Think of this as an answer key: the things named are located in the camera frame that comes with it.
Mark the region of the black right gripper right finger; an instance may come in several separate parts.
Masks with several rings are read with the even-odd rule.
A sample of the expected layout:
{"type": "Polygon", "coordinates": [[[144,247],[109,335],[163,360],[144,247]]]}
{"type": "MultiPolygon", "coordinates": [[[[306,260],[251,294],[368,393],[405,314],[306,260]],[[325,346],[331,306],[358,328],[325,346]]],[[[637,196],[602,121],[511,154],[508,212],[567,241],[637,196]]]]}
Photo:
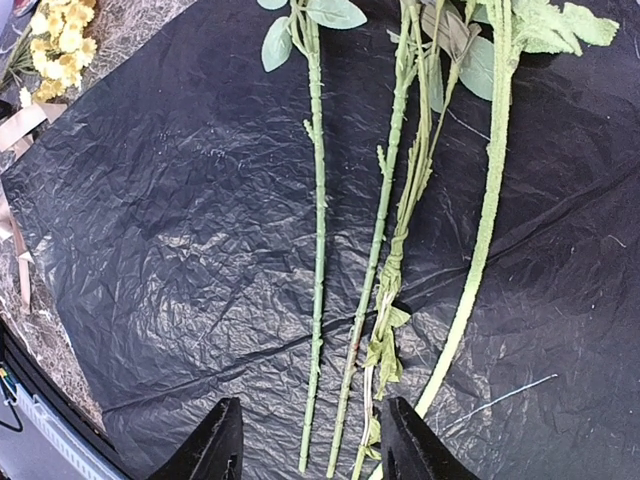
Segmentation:
{"type": "Polygon", "coordinates": [[[403,397],[385,401],[381,414],[383,478],[477,480],[403,397]]]}

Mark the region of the black front rail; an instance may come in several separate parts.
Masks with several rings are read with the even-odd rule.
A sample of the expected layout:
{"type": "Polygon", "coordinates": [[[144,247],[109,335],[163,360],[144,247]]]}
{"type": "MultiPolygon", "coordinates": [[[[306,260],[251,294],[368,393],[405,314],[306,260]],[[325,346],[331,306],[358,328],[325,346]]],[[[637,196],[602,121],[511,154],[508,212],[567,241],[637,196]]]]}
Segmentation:
{"type": "Polygon", "coordinates": [[[18,406],[14,401],[17,399],[18,386],[21,386],[30,396],[37,395],[76,436],[115,467],[117,472],[123,474],[124,479],[137,477],[124,465],[120,454],[107,435],[96,427],[68,395],[62,392],[27,352],[17,336],[5,323],[2,323],[1,388],[7,403],[16,407],[18,406]]]}

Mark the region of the small yellow blossom spray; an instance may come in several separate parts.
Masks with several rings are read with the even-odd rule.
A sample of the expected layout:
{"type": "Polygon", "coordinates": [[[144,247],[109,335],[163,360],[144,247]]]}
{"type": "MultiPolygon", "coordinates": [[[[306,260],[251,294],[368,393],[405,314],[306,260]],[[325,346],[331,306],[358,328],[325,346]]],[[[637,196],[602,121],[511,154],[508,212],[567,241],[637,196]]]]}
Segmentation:
{"type": "Polygon", "coordinates": [[[10,51],[1,86],[20,87],[19,105],[62,97],[81,88],[84,70],[98,44],[86,33],[96,13],[94,1],[39,1],[10,51]]]}

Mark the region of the beige ribbon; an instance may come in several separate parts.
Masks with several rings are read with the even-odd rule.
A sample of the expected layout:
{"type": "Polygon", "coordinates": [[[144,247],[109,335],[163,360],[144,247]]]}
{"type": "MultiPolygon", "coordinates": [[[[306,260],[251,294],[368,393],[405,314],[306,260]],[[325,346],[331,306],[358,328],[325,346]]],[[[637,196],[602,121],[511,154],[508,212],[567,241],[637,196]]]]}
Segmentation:
{"type": "MultiPolygon", "coordinates": [[[[66,109],[65,104],[39,102],[22,108],[1,125],[1,152],[12,151],[16,159],[19,159],[34,143],[31,131],[45,121],[53,123],[66,109]]],[[[29,312],[31,308],[29,264],[33,259],[18,223],[10,211],[4,190],[1,190],[1,241],[7,239],[13,240],[17,256],[21,307],[25,312],[29,312]]]]}

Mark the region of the yellow fake flower stem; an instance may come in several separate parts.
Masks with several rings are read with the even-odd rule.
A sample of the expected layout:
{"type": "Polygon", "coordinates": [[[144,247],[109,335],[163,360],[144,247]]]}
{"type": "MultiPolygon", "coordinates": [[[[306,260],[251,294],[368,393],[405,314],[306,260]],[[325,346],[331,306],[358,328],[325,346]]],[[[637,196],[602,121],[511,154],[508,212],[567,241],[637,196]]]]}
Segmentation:
{"type": "MultiPolygon", "coordinates": [[[[453,322],[443,350],[431,377],[418,400],[417,412],[425,415],[434,401],[450,369],[463,339],[478,294],[489,247],[492,240],[506,160],[512,77],[524,53],[570,53],[581,55],[583,44],[606,47],[619,29],[618,22],[595,16],[588,8],[571,2],[561,7],[548,1],[486,1],[483,4],[493,29],[493,86],[491,94],[491,127],[487,146],[488,171],[481,217],[471,264],[453,322]]],[[[409,221],[431,175],[433,154],[441,128],[431,124],[427,98],[428,76],[436,64],[439,49],[445,45],[441,33],[449,33],[444,20],[444,4],[433,7],[432,25],[422,27],[425,8],[415,1],[401,4],[401,27],[398,50],[408,54],[419,77],[421,118],[416,138],[409,150],[405,187],[397,210],[396,227],[389,255],[379,276],[376,297],[376,321],[367,347],[364,364],[365,420],[352,476],[359,478],[363,462],[371,454],[371,446],[379,439],[379,422],[373,414],[373,402],[384,396],[372,389],[373,376],[386,385],[397,381],[402,367],[395,353],[393,322],[405,323],[407,314],[397,310],[393,302],[399,293],[401,262],[409,221]]]]}

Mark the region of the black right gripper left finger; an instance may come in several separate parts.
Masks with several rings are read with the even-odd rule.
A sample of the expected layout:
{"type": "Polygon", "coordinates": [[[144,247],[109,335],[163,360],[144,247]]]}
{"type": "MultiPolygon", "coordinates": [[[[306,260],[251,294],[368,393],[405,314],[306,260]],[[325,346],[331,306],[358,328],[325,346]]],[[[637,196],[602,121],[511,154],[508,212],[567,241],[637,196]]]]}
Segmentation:
{"type": "Polygon", "coordinates": [[[242,477],[243,455],[241,401],[225,397],[148,479],[238,480],[242,477]]]}

